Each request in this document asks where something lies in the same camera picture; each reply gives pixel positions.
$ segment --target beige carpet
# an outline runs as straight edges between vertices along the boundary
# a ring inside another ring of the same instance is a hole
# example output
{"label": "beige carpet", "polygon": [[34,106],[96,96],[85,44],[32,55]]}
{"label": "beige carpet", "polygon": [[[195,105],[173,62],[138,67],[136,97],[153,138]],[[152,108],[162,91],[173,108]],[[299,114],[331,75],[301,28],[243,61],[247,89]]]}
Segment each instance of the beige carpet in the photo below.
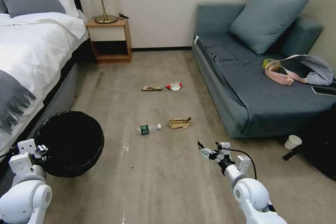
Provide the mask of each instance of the beige carpet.
{"label": "beige carpet", "polygon": [[[201,157],[197,141],[210,148],[230,141],[248,152],[288,223],[336,222],[334,181],[300,156],[283,161],[287,151],[277,141],[228,138],[190,51],[139,52],[131,64],[83,65],[80,71],[72,109],[99,121],[105,147],[83,176],[48,177],[54,195],[45,223],[245,223],[228,180]],[[182,89],[140,91],[171,82],[182,82]],[[170,118],[189,116],[188,129],[168,128]],[[140,125],[157,123],[160,131],[136,134]]]}

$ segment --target power cord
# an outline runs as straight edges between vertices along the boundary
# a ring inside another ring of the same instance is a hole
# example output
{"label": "power cord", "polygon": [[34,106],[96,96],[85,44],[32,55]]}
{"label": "power cord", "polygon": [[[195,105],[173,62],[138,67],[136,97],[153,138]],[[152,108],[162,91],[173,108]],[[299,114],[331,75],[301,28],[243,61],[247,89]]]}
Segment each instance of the power cord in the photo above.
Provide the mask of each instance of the power cord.
{"label": "power cord", "polygon": [[235,152],[240,152],[245,154],[246,156],[248,156],[251,159],[251,162],[253,164],[253,170],[254,170],[254,179],[257,180],[257,169],[256,169],[256,165],[253,162],[253,159],[251,158],[251,156],[249,154],[247,154],[246,152],[242,151],[242,150],[237,150],[237,149],[227,149],[227,148],[223,148],[224,150],[227,151],[235,151]]}
{"label": "power cord", "polygon": [[129,19],[129,17],[127,17],[124,14],[122,14],[121,12],[119,12],[119,17],[117,17],[117,19],[124,20],[124,19]]}
{"label": "power cord", "polygon": [[3,158],[3,157],[5,157],[5,156],[7,156],[10,152],[12,153],[12,155],[14,155],[14,154],[15,154],[14,151],[15,151],[17,148],[18,148],[17,146],[13,146],[13,147],[11,147],[11,148],[10,148],[10,151],[6,152],[5,154],[0,155],[0,158]]}

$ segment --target sofa armrest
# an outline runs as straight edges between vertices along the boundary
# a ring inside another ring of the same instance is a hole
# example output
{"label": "sofa armrest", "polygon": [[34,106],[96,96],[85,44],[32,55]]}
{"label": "sofa armrest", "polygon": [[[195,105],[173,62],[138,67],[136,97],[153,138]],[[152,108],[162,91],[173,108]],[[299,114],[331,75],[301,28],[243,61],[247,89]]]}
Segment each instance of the sofa armrest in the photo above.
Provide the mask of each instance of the sofa armrest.
{"label": "sofa armrest", "polygon": [[198,3],[195,35],[227,32],[244,7],[244,3]]}
{"label": "sofa armrest", "polygon": [[283,34],[280,53],[287,57],[293,54],[307,54],[322,29],[323,26],[317,21],[299,17]]}

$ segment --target plastic bottle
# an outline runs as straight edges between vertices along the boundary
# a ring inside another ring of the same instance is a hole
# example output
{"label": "plastic bottle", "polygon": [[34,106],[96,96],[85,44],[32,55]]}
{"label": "plastic bottle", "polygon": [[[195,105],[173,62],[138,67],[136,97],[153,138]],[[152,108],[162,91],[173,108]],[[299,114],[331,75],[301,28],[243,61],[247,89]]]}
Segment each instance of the plastic bottle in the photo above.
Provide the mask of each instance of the plastic bottle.
{"label": "plastic bottle", "polygon": [[137,132],[140,134],[140,135],[147,135],[155,130],[159,130],[161,129],[161,124],[158,124],[158,125],[143,125],[141,126],[140,128],[137,129]]}

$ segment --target sofa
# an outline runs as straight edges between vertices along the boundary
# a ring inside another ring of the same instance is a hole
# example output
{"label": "sofa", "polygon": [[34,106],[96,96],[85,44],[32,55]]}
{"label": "sofa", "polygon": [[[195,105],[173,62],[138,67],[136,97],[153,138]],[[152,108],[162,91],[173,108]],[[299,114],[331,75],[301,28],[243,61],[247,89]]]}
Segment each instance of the sofa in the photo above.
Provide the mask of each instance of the sofa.
{"label": "sofa", "polygon": [[[307,54],[322,31],[317,21],[300,16],[266,51],[257,56],[228,32],[245,4],[199,3],[192,52],[222,123],[231,138],[295,134],[336,98],[316,95],[310,84],[281,85],[263,70],[264,59]],[[309,69],[298,61],[283,65],[302,77]]]}

